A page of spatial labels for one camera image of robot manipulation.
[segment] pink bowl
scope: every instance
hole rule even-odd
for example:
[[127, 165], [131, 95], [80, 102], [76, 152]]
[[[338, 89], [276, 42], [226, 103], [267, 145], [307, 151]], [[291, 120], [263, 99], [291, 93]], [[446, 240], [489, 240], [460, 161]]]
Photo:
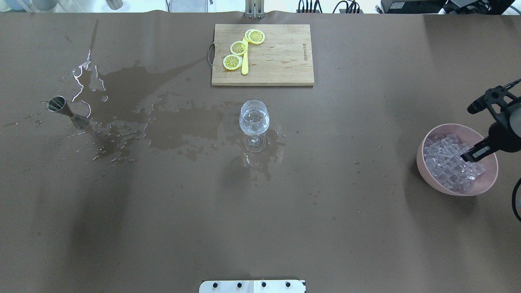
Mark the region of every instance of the pink bowl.
[[423, 153], [425, 140], [428, 137], [433, 137], [437, 134], [448, 135], [451, 133], [457, 134], [460, 137], [460, 141], [462, 143], [466, 142], [471, 147], [483, 139], [483, 136], [481, 136], [475, 130], [459, 124], [442, 124], [440, 126], [434, 127], [424, 137], [423, 141], [421, 141], [421, 144], [418, 148], [418, 153], [416, 154], [416, 165], [418, 165], [418, 170], [420, 171], [421, 176], [429, 185], [434, 187], [434, 189], [446, 194], [451, 194], [453, 196], [476, 196], [489, 190], [492, 185], [494, 185], [495, 180], [498, 177], [498, 158], [495, 156], [495, 154], [489, 155], [479, 161], [483, 164], [483, 166], [485, 166], [487, 171], [476, 179], [474, 182], [474, 188], [465, 193], [458, 193], [445, 188], [429, 172], [427, 165], [425, 165]]

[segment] jigger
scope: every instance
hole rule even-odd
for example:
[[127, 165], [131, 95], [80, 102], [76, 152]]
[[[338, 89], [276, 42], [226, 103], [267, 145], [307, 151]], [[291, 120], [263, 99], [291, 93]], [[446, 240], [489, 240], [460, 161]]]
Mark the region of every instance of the jigger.
[[65, 98], [62, 96], [56, 96], [56, 97], [52, 98], [49, 101], [47, 108], [51, 112], [60, 113], [60, 114], [69, 116], [74, 127], [78, 128], [78, 129], [82, 129], [83, 127], [85, 127], [89, 124], [89, 120], [87, 120], [87, 118], [71, 112], [69, 105], [67, 105], [67, 103], [65, 102]]

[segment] wooden cutting board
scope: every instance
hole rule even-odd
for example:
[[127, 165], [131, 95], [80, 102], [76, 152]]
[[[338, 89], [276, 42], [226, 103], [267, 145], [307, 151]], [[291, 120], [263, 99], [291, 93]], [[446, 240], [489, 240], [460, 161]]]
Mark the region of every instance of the wooden cutting board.
[[[248, 29], [259, 29], [266, 38], [249, 44], [249, 70], [226, 70], [222, 60], [230, 45], [242, 41]], [[309, 25], [215, 25], [214, 86], [313, 86], [313, 56]]]

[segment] clear liquid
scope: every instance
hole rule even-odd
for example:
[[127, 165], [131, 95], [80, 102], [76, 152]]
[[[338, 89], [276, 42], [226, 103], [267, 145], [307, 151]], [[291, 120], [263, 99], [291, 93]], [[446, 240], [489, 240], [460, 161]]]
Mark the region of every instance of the clear liquid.
[[239, 119], [239, 125], [247, 136], [259, 136], [269, 127], [269, 115], [260, 109], [248, 109]]

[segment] white bracket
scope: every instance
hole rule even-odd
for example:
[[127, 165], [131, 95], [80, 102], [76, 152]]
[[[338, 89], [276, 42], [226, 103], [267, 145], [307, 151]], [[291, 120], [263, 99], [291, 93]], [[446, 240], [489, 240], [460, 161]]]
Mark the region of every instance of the white bracket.
[[264, 0], [246, 0], [246, 18], [264, 18]]
[[305, 280], [204, 281], [199, 293], [306, 293]]

